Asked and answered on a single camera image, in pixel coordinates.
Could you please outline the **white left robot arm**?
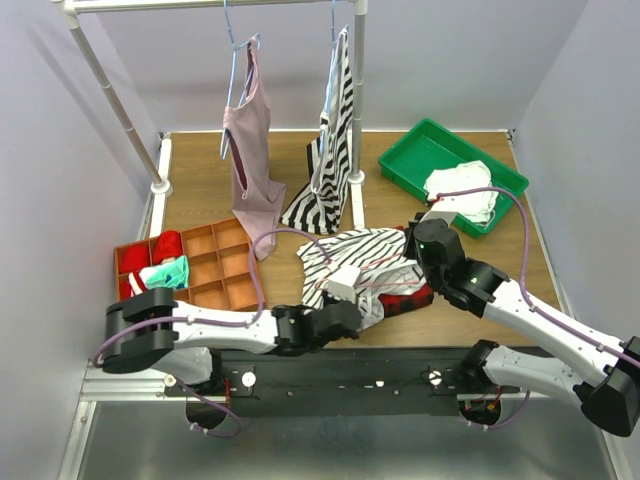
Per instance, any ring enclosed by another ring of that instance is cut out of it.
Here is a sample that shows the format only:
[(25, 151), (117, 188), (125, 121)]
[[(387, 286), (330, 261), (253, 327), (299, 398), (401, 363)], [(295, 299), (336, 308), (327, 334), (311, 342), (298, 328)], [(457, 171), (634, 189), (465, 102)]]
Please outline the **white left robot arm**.
[(279, 305), (237, 312), (178, 301), (171, 289), (162, 287), (107, 308), (106, 339), (92, 363), (109, 374), (155, 369), (209, 395), (222, 380), (213, 350), (297, 357), (356, 338), (361, 325), (362, 315), (349, 301), (320, 309)]

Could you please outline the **pink wire hanger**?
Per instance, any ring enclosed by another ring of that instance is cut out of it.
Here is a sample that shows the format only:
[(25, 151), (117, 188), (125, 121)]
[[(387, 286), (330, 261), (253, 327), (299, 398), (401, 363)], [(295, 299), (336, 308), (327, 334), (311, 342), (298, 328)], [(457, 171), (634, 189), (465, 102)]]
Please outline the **pink wire hanger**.
[(332, 261), (327, 272), (314, 282), (316, 289), (326, 291), (327, 278), (340, 266), (351, 265), (361, 270), (357, 289), (414, 288), (419, 289), (425, 284), (423, 274), (415, 260), (408, 260), (400, 253), (388, 255), (376, 260), (366, 260), (356, 264), (355, 261)]

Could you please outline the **thin striped tank top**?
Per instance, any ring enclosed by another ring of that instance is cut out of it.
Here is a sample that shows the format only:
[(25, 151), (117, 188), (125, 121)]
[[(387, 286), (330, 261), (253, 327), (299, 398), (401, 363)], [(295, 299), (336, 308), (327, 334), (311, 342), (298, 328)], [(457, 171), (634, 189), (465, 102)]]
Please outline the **thin striped tank top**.
[[(297, 251), (304, 272), (302, 303), (317, 309), (323, 306), (322, 294), (327, 291), (316, 289), (314, 282), (327, 272), (330, 262), (355, 261), (359, 265), (366, 260), (376, 260), (396, 253), (402, 254), (404, 245), (405, 235), (401, 228), (350, 230), (321, 239), (317, 243), (304, 244)], [(379, 293), (411, 295), (419, 289), (409, 287), (396, 290), (391, 288), (356, 290), (357, 305), (362, 314), (362, 327), (367, 329), (385, 319), (382, 305), (377, 300)]]

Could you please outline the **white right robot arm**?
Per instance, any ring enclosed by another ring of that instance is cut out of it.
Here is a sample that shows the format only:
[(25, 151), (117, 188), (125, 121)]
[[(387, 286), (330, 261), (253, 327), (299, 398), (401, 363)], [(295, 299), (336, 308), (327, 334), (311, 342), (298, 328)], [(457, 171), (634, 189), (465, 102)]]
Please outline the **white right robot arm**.
[(545, 351), (525, 354), (480, 340), (449, 380), (468, 393), (515, 387), (566, 401), (595, 426), (630, 436), (639, 420), (639, 339), (623, 341), (529, 296), (504, 272), (466, 256), (443, 219), (413, 220), (405, 256), (450, 305), (519, 331)]

